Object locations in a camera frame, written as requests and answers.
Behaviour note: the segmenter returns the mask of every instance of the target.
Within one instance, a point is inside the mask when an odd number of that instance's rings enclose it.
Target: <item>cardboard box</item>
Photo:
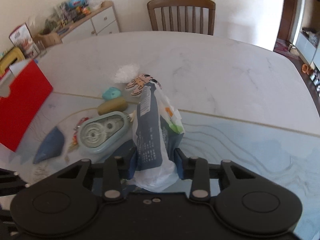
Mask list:
[[[15,151],[53,88],[34,60],[9,67],[0,79],[0,143]]]

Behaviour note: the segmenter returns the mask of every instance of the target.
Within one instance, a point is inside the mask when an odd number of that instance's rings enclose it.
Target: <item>wet wipes package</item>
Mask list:
[[[138,163],[131,183],[153,192],[175,183],[178,174],[173,151],[183,134],[179,111],[173,108],[157,84],[147,83],[132,127]]]

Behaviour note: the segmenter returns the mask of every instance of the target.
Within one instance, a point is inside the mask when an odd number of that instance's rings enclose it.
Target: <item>wooden chair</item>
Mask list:
[[[209,9],[208,35],[213,35],[216,4],[211,0],[152,0],[147,7],[153,31],[158,31],[155,8],[161,8],[162,28],[166,31],[164,7],[169,7],[170,31],[173,32],[172,6],[177,7],[178,32],[181,32],[180,7],[185,8],[185,31],[188,32],[188,6],[192,7],[192,32],[196,32],[196,7],[200,7],[200,33],[203,34],[203,8]]]

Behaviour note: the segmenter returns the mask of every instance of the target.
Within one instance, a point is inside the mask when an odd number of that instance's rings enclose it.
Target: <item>cabinet drawer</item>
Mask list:
[[[101,32],[98,33],[98,36],[112,34],[112,33],[119,33],[117,21],[114,21],[109,26],[105,27]]]
[[[91,18],[96,32],[100,32],[104,27],[108,26],[116,19],[112,6],[100,12]]]
[[[86,39],[95,35],[96,33],[92,26],[91,20],[87,20],[76,27],[74,30],[72,30],[70,33],[68,33],[66,36],[64,36],[61,40],[62,43],[69,43],[72,41]]]
[[[298,35],[296,47],[310,64],[316,52],[316,48],[302,33],[299,33]]]
[[[317,49],[312,61],[317,66],[317,68],[320,68],[320,47]]]

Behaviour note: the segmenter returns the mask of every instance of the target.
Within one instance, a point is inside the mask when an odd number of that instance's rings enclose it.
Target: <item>plastic bag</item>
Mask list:
[[[98,10],[101,7],[101,4],[104,2],[104,0],[86,0],[88,3],[91,11]]]
[[[178,110],[155,83],[147,83],[137,106],[132,137],[137,147],[137,169],[131,184],[160,192],[178,180],[173,151],[179,146],[184,128]]]
[[[309,41],[317,47],[319,44],[320,32],[317,33],[309,33]]]
[[[138,76],[140,67],[135,64],[125,65],[118,69],[113,81],[115,83],[129,83]]]

